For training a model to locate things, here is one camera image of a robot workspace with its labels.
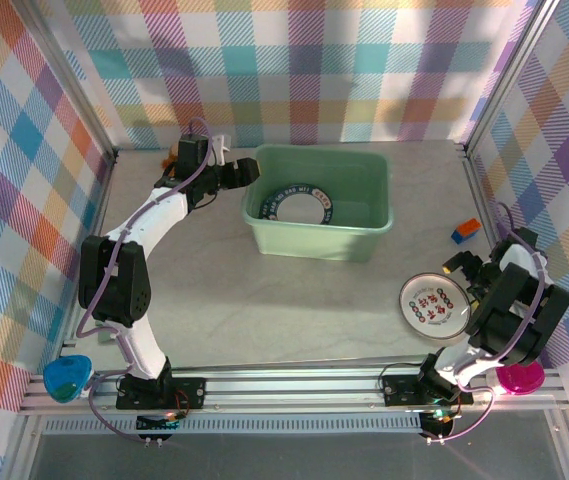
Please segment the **dark lettered rim plate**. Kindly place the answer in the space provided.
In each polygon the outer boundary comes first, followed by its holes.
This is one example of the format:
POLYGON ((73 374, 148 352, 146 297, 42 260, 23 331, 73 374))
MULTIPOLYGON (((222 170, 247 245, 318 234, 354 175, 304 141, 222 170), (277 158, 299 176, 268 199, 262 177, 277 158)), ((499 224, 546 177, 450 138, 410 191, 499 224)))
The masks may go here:
POLYGON ((332 219, 333 210, 333 201, 324 190, 308 183, 295 183, 274 191, 263 200, 259 218, 327 225, 332 219))

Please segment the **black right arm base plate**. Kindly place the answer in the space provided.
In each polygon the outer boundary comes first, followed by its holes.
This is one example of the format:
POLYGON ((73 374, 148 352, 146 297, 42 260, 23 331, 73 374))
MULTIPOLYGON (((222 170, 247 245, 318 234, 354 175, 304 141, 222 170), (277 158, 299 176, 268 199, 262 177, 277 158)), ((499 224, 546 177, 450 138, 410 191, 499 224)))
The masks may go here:
POLYGON ((456 406, 472 405, 471 393, 462 392, 448 382, 431 385, 419 380, 417 375, 384 375, 381 377, 381 393, 386 406, 456 406))

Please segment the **pink triangular plastic device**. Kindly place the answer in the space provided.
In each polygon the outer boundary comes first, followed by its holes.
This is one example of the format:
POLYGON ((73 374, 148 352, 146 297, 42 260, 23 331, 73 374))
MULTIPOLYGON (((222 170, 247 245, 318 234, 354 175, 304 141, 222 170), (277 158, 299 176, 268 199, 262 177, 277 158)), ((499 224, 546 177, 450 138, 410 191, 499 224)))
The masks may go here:
POLYGON ((498 394, 525 396, 535 393, 543 385, 545 371, 538 362, 528 366, 516 364, 498 367, 495 370, 495 378, 498 394))

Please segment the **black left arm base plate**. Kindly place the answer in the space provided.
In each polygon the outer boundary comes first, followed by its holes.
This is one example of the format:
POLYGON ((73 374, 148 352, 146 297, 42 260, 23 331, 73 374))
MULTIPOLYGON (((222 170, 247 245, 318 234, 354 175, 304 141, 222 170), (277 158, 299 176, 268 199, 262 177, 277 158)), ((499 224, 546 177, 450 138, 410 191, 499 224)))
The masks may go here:
POLYGON ((126 375, 116 388, 118 410, 197 410, 204 405, 206 379, 167 377, 141 380, 126 375))

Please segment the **blue triangular plastic device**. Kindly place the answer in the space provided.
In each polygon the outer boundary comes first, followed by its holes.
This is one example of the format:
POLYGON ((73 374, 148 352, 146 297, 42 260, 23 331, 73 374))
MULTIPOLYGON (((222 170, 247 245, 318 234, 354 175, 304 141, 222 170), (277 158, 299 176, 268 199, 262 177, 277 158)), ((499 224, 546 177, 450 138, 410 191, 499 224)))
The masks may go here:
POLYGON ((60 404, 80 398, 88 391, 93 364, 85 355, 63 356, 49 363, 43 371, 43 383, 49 396, 60 404))

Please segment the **aluminium frame post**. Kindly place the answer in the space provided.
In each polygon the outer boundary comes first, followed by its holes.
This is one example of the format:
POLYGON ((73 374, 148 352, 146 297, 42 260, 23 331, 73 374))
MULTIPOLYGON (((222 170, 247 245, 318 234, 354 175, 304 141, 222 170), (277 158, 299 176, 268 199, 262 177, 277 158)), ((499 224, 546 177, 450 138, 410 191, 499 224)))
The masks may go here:
POLYGON ((492 65, 478 102, 456 143, 463 158, 473 158, 560 2, 561 0, 516 0, 516 4, 521 3, 522 7, 508 28, 508 38, 498 50, 499 55, 492 65))
POLYGON ((12 0, 13 5, 22 18, 26 28, 33 35, 35 43, 42 51, 49 68, 56 76, 64 92, 74 104, 78 115, 85 123, 87 130, 96 140, 106 155, 109 168, 117 162, 117 148, 110 141, 105 128, 87 95, 82 89, 70 63, 50 30, 44 15, 37 6, 36 0, 12 0))

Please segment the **aluminium mounting rail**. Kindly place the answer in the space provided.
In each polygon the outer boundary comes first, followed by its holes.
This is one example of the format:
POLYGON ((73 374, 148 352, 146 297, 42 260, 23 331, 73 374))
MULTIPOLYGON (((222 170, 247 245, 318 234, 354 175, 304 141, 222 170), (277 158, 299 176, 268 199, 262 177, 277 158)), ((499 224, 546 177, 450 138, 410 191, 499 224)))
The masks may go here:
MULTIPOLYGON (((557 372, 548 370, 543 385, 525 396, 497 395, 491 397, 482 391, 485 376, 471 382, 472 405, 462 406, 386 406, 381 393, 384 375, 417 375, 413 367, 381 366, 360 368, 275 368, 275 369, 201 369, 177 370, 171 377, 201 377, 206 379, 206 395, 202 409, 205 413, 360 413, 367 411, 433 412, 455 410, 479 412, 487 405, 496 410, 546 410, 566 408, 568 396, 557 372)), ((84 397, 60 404, 46 392, 43 378, 30 381, 20 413, 26 414, 80 414, 97 409, 105 414, 169 413, 178 410, 118 410, 117 384, 120 380, 107 379, 101 383, 92 400, 84 397)))

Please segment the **orange blue toy block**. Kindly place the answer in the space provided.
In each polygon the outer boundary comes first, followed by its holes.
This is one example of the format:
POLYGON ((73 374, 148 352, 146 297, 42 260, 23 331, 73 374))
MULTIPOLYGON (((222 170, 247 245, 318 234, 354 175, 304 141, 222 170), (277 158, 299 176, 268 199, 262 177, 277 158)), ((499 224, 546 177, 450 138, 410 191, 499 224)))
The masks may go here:
POLYGON ((461 244, 472 238, 480 229, 482 224, 476 218, 471 218, 459 224, 451 234, 452 240, 456 244, 461 244))

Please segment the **black round controller board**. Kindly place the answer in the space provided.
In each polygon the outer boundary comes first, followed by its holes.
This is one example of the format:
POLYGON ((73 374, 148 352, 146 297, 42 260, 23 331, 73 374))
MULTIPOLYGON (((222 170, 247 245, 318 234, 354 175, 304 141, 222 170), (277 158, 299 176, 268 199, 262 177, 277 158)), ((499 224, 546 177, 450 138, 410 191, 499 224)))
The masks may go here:
POLYGON ((135 423, 137 435, 145 442, 145 446, 156 443, 159 448, 167 443, 172 432, 179 426, 180 417, 174 413, 166 416, 137 416, 135 423))
POLYGON ((433 412, 421 412, 419 414, 421 432, 428 445, 433 443, 445 444, 454 428, 454 420, 460 410, 435 410, 433 412))

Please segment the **red characters white plate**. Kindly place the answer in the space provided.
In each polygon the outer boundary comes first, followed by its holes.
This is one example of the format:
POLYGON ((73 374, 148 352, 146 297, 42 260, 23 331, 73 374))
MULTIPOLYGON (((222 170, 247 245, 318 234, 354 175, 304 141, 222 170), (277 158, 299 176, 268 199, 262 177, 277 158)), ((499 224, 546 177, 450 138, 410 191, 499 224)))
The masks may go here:
POLYGON ((449 277, 422 273, 408 279, 399 294, 407 324, 431 340, 450 340, 462 334, 472 313, 462 288, 449 277))

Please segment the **green plastic bin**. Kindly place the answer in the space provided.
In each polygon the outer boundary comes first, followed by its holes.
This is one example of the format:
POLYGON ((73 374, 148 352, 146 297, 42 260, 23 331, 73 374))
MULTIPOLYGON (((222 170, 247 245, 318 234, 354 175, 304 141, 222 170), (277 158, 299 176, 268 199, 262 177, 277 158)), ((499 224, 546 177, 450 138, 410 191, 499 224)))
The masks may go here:
POLYGON ((379 153, 330 147, 262 145, 260 177, 244 195, 242 213, 262 254, 366 262, 391 230, 390 165, 379 153), (259 209, 274 191, 295 183, 324 190, 333 201, 327 225, 265 220, 259 209))

